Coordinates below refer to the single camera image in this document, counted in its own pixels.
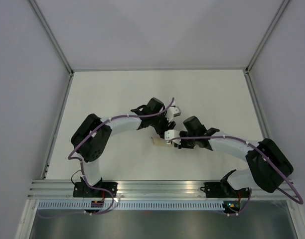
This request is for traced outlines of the beige cloth napkin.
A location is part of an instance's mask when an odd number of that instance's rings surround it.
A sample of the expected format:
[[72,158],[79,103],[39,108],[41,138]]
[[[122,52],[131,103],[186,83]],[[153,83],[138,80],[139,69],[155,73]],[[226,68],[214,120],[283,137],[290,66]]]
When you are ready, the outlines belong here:
[[151,137],[151,139],[155,146],[178,148],[178,145],[173,141],[167,141],[167,140],[165,140],[163,138],[159,138],[159,137]]

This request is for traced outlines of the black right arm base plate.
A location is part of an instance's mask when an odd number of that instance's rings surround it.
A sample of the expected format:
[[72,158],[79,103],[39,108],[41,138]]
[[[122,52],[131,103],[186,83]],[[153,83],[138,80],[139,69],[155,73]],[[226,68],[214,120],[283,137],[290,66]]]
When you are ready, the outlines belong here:
[[229,184],[220,182],[205,182],[200,190],[206,194],[206,198],[242,199],[250,196],[249,188],[235,190]]

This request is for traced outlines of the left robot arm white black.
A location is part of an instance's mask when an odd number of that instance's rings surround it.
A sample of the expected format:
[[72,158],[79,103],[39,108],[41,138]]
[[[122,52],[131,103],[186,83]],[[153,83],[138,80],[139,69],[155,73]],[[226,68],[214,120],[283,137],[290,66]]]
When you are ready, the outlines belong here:
[[146,105],[130,110],[124,115],[111,118],[100,118],[89,114],[71,138],[74,149],[68,159],[80,162],[82,176],[74,184],[74,197],[114,197],[116,183],[103,183],[99,170],[99,157],[110,137],[130,131],[153,127],[157,135],[164,139],[168,130],[174,129],[174,118],[181,114],[181,110],[171,101],[168,106],[157,98],[151,98]]

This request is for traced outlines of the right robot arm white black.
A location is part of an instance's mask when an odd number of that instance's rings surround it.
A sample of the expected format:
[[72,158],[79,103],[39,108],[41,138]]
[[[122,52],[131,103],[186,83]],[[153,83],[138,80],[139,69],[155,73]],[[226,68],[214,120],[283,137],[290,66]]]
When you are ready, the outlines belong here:
[[206,128],[196,116],[189,117],[183,124],[186,130],[179,133],[178,148],[198,146],[229,154],[247,163],[247,169],[233,169],[220,180],[220,190],[227,197],[256,186],[273,193],[294,171],[279,147],[269,138],[246,141],[216,128]]

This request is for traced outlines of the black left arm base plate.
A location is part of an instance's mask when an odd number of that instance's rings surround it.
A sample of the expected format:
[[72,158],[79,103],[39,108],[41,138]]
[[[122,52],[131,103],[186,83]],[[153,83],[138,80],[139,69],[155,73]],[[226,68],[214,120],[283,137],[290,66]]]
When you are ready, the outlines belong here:
[[116,196],[117,193],[117,182],[103,182],[100,181],[93,187],[102,188],[104,190],[93,189],[83,182],[76,182],[73,190],[74,198],[111,198]]

